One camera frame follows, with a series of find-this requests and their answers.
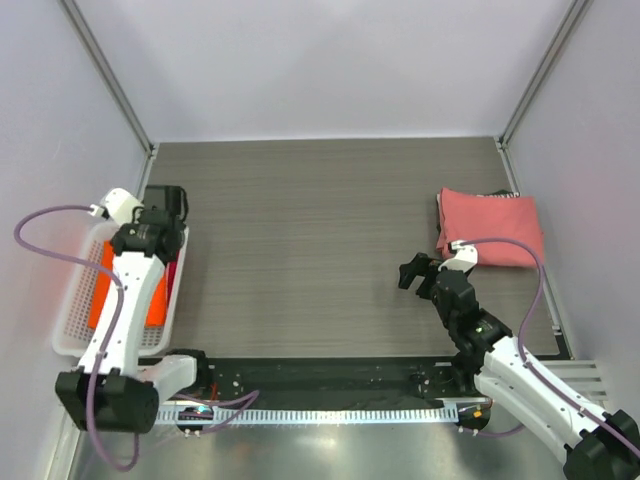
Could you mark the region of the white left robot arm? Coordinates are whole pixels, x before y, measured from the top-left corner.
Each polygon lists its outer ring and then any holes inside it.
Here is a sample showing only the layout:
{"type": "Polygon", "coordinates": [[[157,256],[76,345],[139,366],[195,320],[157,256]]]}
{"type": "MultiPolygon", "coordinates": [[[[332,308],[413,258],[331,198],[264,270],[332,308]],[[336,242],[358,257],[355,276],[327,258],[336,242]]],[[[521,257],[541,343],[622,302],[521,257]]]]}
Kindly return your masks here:
{"type": "Polygon", "coordinates": [[[184,188],[151,185],[152,202],[141,203],[114,188],[90,213],[114,222],[109,289],[94,335],[76,369],[58,375],[55,392],[75,425],[84,431],[144,434],[161,403],[185,392],[205,397],[213,385],[206,354],[174,349],[139,370],[140,344],[153,295],[168,266],[187,241],[189,212],[184,188]]]}

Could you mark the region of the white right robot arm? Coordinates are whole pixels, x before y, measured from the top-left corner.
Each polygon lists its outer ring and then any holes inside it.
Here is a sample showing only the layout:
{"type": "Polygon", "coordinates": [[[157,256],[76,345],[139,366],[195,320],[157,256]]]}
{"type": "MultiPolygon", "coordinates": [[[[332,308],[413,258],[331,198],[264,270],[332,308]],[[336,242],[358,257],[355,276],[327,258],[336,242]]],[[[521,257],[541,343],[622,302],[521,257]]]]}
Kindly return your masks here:
{"type": "Polygon", "coordinates": [[[418,253],[399,268],[399,288],[422,280],[417,295],[434,305],[458,349],[453,388],[501,404],[554,454],[568,479],[638,478],[636,421],[571,388],[526,349],[521,335],[480,306],[469,281],[479,261],[477,246],[455,241],[449,259],[418,253]]]}

